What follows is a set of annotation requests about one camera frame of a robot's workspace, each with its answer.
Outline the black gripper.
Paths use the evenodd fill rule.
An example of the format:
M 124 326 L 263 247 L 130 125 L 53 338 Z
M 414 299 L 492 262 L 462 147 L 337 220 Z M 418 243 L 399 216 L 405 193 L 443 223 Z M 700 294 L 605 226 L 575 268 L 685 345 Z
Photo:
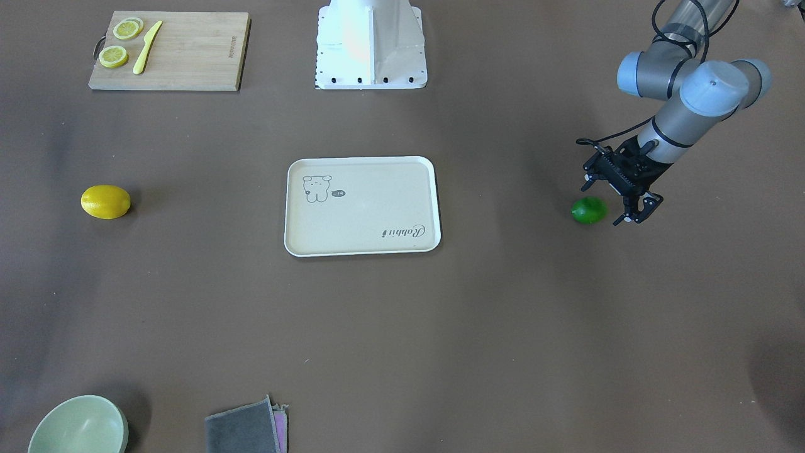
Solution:
M 648 192 L 650 186 L 672 166 L 649 157 L 648 152 L 656 147 L 655 140 L 640 145 L 636 138 L 630 138 L 616 150 L 588 138 L 583 138 L 582 143 L 596 151 L 583 165 L 586 183 L 581 192 L 586 192 L 596 181 L 606 181 L 621 195 L 624 212 L 613 226 L 622 221 L 640 224 L 649 218 L 664 201 L 658 193 Z

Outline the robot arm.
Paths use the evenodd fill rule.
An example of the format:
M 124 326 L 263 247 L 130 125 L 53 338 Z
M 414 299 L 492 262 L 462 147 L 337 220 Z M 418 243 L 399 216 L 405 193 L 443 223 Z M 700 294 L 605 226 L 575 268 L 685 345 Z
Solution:
M 634 137 L 619 147 L 579 138 L 595 152 L 584 164 L 589 189 L 608 183 L 621 197 L 619 221 L 642 223 L 663 198 L 650 187 L 719 121 L 747 109 L 772 85 L 761 60 L 708 59 L 713 35 L 732 18 L 737 1 L 682 1 L 663 26 L 652 23 L 652 44 L 620 63 L 616 83 L 622 92 L 663 101 L 663 106 L 635 125 Z

